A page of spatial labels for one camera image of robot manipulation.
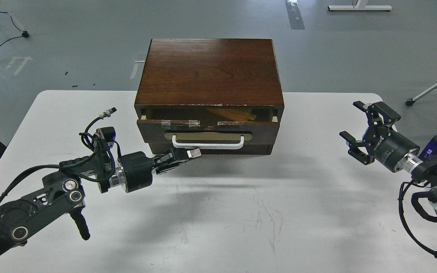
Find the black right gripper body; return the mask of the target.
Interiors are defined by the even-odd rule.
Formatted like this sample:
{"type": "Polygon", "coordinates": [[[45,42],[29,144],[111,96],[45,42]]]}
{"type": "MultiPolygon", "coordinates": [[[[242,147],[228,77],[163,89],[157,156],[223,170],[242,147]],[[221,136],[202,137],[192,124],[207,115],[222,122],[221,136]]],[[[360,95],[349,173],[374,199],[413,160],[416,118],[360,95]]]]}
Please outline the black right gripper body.
{"type": "Polygon", "coordinates": [[[406,154],[417,155],[420,150],[419,145],[389,128],[368,128],[363,140],[370,143],[366,147],[369,155],[393,173],[401,170],[400,162],[406,154]]]}

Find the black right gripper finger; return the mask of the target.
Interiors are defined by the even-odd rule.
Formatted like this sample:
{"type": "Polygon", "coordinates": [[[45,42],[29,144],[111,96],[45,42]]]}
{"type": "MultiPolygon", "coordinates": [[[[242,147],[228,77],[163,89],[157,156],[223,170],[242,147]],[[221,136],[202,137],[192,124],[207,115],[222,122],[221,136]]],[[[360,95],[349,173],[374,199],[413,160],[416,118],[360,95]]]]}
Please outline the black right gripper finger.
{"type": "Polygon", "coordinates": [[[401,119],[397,112],[382,101],[371,104],[355,101],[353,106],[366,113],[369,129],[375,133],[379,133],[381,128],[392,129],[393,124],[401,119]]]}
{"type": "Polygon", "coordinates": [[[368,165],[374,162],[374,155],[370,153],[364,153],[360,150],[360,147],[370,147],[371,142],[366,142],[365,140],[356,140],[352,135],[350,135],[347,131],[341,131],[339,135],[345,139],[346,144],[349,147],[347,153],[354,157],[360,163],[364,165],[368,165]]]}

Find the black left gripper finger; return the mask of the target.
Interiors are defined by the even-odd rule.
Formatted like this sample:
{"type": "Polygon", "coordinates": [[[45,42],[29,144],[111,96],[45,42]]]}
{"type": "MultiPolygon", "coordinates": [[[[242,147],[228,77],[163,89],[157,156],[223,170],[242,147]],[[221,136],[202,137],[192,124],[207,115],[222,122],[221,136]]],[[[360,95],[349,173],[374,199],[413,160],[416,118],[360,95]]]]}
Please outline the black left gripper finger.
{"type": "Polygon", "coordinates": [[[186,149],[172,147],[153,158],[154,167],[175,167],[189,160],[186,149]]]}
{"type": "Polygon", "coordinates": [[[158,154],[153,157],[152,169],[156,174],[166,173],[171,169],[175,169],[190,160],[201,157],[201,151],[196,149],[185,149],[180,147],[172,147],[165,150],[163,154],[158,154]]]}

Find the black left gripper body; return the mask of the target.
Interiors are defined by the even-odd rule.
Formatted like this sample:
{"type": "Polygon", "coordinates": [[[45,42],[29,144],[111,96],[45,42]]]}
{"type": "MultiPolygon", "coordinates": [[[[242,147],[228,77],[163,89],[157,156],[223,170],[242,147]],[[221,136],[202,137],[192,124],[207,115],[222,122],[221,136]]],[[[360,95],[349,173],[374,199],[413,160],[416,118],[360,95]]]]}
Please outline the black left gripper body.
{"type": "Polygon", "coordinates": [[[155,164],[154,159],[146,157],[144,152],[118,157],[115,174],[109,179],[110,187],[121,185],[126,193],[148,187],[152,184],[155,164]]]}

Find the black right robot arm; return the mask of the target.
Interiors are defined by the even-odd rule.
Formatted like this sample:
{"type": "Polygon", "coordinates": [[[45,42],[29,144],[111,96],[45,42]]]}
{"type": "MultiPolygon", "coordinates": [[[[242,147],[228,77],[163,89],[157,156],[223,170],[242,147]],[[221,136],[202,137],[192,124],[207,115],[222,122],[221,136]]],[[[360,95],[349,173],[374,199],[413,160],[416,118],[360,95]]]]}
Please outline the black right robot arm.
{"type": "Polygon", "coordinates": [[[399,188],[399,218],[411,239],[437,258],[436,251],[413,235],[403,207],[410,186],[423,188],[423,191],[411,195],[411,204],[423,219],[437,223],[437,135],[421,150],[416,143],[394,130],[393,125],[401,116],[384,102],[365,104],[355,101],[353,106],[366,114],[368,127],[361,140],[356,140],[346,131],[340,132],[349,148],[348,154],[364,165],[376,160],[393,173],[404,170],[411,175],[411,181],[404,182],[399,188]]]}

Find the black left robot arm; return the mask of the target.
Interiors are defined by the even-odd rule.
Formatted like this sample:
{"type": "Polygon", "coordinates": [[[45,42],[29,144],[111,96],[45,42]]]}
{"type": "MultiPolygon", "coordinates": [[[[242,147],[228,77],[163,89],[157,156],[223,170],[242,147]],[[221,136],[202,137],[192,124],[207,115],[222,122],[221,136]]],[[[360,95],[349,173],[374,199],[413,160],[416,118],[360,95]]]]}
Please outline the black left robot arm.
{"type": "Polygon", "coordinates": [[[80,140],[92,152],[88,157],[62,161],[57,165],[33,166],[10,183],[0,196],[0,256],[27,240],[64,214],[75,222],[83,240],[90,238],[90,231],[82,214],[85,207],[85,190],[82,180],[97,183],[99,191],[121,186],[126,193],[152,184],[153,175],[175,169],[188,161],[201,157],[197,147],[172,147],[154,157],[144,152],[122,154],[120,148],[114,157],[116,144],[113,127],[102,127],[90,134],[89,129],[99,120],[110,117],[115,108],[104,111],[80,133],[80,140]],[[41,169],[55,169],[42,178],[43,187],[17,200],[2,203],[8,193],[29,175],[41,169]]]}

